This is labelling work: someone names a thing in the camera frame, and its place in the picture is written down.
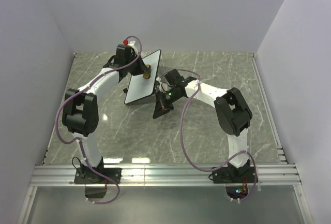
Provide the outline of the white whiteboard black frame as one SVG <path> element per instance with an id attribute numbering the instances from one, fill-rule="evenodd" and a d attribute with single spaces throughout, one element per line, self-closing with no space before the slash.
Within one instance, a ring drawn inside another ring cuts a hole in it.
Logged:
<path id="1" fill-rule="evenodd" d="M 158 75 L 160 59 L 161 50 L 157 50 L 142 59 L 144 64 L 151 66 L 151 76 L 149 79 L 143 78 L 142 74 L 131 76 L 124 104 L 136 102 L 153 94 L 155 89 L 155 81 Z"/>

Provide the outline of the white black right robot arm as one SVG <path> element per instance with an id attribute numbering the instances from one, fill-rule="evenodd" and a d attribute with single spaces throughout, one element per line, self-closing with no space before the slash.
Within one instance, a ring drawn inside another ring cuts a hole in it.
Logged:
<path id="1" fill-rule="evenodd" d="M 195 169 L 203 172 L 212 172 L 226 164 L 231 165 L 232 167 L 228 170 L 230 180 L 236 183 L 241 182 L 247 175 L 245 167 L 250 166 L 249 161 L 253 161 L 253 156 L 247 151 L 248 128 L 253 115 L 241 91 L 235 87 L 222 89 L 202 83 L 200 75 L 196 72 L 192 72 L 195 77 L 184 78 L 179 71 L 179 69 L 173 69 L 163 75 L 170 88 L 166 91 L 160 89 L 156 92 L 153 118 L 157 119 L 169 113 L 174 109 L 174 102 L 183 97 L 187 98 L 179 123 L 180 145 L 186 160 Z M 218 123 L 228 137 L 229 158 L 222 165 L 210 170 L 195 165 L 189 158 L 184 145 L 184 116 L 193 99 L 215 108 Z"/>

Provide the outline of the yellow bone-shaped eraser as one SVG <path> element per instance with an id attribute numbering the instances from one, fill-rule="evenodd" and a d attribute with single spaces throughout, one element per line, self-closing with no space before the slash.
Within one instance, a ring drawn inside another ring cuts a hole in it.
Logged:
<path id="1" fill-rule="evenodd" d="M 145 65 L 146 69 L 144 70 L 144 73 L 143 73 L 143 78 L 144 79 L 149 79 L 151 77 L 151 65 L 150 64 L 146 64 Z"/>

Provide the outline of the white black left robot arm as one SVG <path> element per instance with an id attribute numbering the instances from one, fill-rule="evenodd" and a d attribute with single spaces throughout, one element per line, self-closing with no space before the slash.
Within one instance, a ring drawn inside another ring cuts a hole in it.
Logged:
<path id="1" fill-rule="evenodd" d="M 128 74 L 131 78 L 150 82 L 152 67 L 143 62 L 142 43 L 136 36 L 128 36 L 116 48 L 116 53 L 101 71 L 78 89 L 68 89 L 57 111 L 55 131 L 64 144 L 77 143 L 83 165 L 89 167 L 86 177 L 93 184 L 104 179 L 103 162 L 94 132 L 99 123 L 98 98 L 119 84 Z"/>

